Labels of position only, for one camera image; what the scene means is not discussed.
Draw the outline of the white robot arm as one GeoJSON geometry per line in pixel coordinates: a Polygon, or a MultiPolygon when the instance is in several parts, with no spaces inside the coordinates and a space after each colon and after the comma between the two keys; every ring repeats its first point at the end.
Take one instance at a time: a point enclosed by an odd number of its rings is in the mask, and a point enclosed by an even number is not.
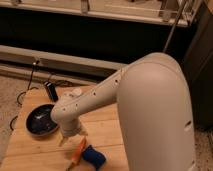
{"type": "Polygon", "coordinates": [[[174,58],[150,53],[85,93],[66,92],[51,118],[64,137],[75,136],[81,115],[113,103],[130,171],[197,171],[190,91],[174,58]]]}

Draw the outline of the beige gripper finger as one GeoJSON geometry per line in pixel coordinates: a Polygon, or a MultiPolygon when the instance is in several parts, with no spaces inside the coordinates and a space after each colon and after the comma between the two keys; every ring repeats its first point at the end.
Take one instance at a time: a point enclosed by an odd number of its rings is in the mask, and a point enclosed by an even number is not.
{"type": "Polygon", "coordinates": [[[68,140],[68,137],[62,137],[59,143],[59,147],[63,146],[67,142],[67,140],[68,140]]]}
{"type": "Polygon", "coordinates": [[[82,136],[88,136],[87,131],[81,131],[79,134],[82,135],[82,136]]]}

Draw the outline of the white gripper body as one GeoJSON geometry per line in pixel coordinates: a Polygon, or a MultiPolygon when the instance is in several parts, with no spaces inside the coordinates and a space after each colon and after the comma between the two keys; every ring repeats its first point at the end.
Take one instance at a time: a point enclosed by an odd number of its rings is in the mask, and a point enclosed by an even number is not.
{"type": "Polygon", "coordinates": [[[82,124],[79,120],[62,123],[60,125],[61,133],[64,137],[71,137],[79,134],[82,131],[82,124]]]}

